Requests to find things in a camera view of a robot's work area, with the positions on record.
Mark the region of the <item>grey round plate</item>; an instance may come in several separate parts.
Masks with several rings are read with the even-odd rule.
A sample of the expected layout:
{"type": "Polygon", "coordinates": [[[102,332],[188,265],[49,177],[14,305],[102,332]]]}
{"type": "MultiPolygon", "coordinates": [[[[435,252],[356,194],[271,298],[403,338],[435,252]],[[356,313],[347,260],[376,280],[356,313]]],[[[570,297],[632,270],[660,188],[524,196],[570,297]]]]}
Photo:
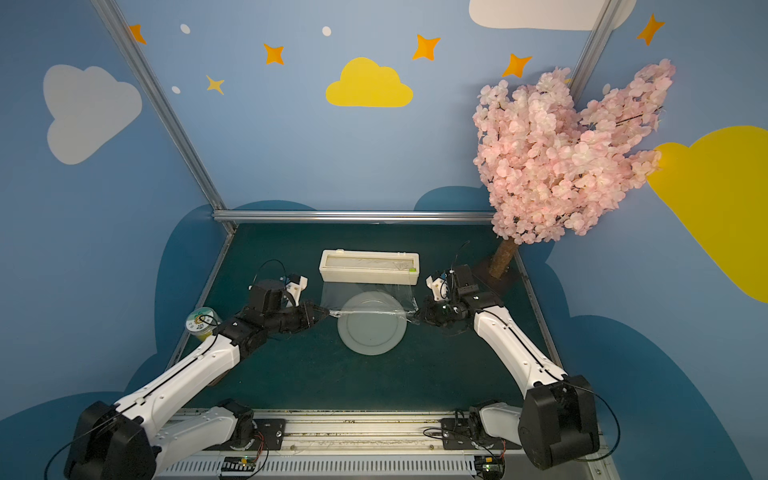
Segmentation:
{"type": "Polygon", "coordinates": [[[408,321],[402,317],[352,314],[338,318],[341,341],[355,353],[378,356],[395,348],[403,339],[408,321]]]}

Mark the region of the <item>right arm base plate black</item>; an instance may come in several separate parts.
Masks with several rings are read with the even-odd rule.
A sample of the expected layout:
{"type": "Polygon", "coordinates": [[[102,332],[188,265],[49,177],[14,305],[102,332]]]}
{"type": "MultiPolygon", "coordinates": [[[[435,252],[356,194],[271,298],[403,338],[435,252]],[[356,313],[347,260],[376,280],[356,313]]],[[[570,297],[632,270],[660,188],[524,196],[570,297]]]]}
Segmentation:
{"type": "Polygon", "coordinates": [[[445,417],[439,422],[438,438],[444,450],[521,450],[509,440],[489,436],[480,423],[468,418],[445,417]]]}

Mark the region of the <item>clear plastic wrap sheet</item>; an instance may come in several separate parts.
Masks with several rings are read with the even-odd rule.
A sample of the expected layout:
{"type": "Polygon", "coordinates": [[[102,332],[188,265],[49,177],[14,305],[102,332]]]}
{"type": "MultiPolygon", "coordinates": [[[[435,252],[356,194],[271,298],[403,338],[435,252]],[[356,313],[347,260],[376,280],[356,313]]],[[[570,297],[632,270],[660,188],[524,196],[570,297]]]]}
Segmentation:
{"type": "Polygon", "coordinates": [[[367,283],[325,283],[321,306],[340,318],[352,314],[377,314],[402,317],[418,308],[413,288],[409,285],[367,283]]]}

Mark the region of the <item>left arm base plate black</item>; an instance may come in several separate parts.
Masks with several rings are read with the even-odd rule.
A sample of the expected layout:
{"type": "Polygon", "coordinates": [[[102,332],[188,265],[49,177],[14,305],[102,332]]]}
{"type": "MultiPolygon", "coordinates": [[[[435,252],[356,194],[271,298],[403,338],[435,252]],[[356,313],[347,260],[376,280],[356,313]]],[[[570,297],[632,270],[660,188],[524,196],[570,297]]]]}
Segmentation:
{"type": "Polygon", "coordinates": [[[280,451],[287,421],[281,418],[239,420],[227,442],[230,450],[280,451]]]}

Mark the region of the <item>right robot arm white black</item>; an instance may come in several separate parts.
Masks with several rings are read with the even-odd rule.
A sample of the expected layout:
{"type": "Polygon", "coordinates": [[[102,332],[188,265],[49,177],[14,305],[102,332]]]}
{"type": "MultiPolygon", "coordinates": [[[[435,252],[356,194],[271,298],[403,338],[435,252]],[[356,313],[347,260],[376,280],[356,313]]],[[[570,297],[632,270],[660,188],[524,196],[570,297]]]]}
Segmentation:
{"type": "Polygon", "coordinates": [[[454,415],[440,428],[426,428],[428,438],[446,449],[473,446],[490,453],[493,445],[512,444],[540,469],[566,462],[600,462],[602,452],[596,404],[601,401],[581,375],[571,376],[549,359],[513,320],[498,295],[480,288],[466,265],[429,276],[430,295],[416,311],[417,320],[447,328],[465,322],[484,340],[512,375],[523,404],[490,402],[454,415]]]}

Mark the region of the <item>cream plastic wrap dispenser box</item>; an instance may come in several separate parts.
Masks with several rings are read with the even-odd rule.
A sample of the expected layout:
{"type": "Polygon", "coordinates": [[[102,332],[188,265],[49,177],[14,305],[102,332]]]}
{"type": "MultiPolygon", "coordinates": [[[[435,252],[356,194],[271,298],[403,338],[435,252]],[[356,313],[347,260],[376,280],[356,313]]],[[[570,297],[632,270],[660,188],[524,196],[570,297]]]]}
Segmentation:
{"type": "Polygon", "coordinates": [[[414,286],[420,258],[417,253],[324,250],[319,272],[331,283],[414,286]]]}

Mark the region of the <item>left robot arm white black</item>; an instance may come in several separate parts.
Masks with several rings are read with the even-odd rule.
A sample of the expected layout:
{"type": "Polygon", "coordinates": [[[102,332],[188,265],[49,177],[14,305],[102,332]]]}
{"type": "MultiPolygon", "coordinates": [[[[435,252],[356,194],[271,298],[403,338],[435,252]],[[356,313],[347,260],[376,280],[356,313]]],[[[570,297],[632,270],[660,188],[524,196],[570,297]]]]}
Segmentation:
{"type": "Polygon", "coordinates": [[[301,297],[303,276],[250,286],[247,304],[215,326],[211,336],[176,365],[113,404],[97,401],[80,415],[62,446],[67,479],[153,479],[208,447],[246,438],[252,413],[238,403],[214,407],[194,420],[168,421],[218,377],[263,346],[270,335],[298,333],[329,316],[301,297]]]}

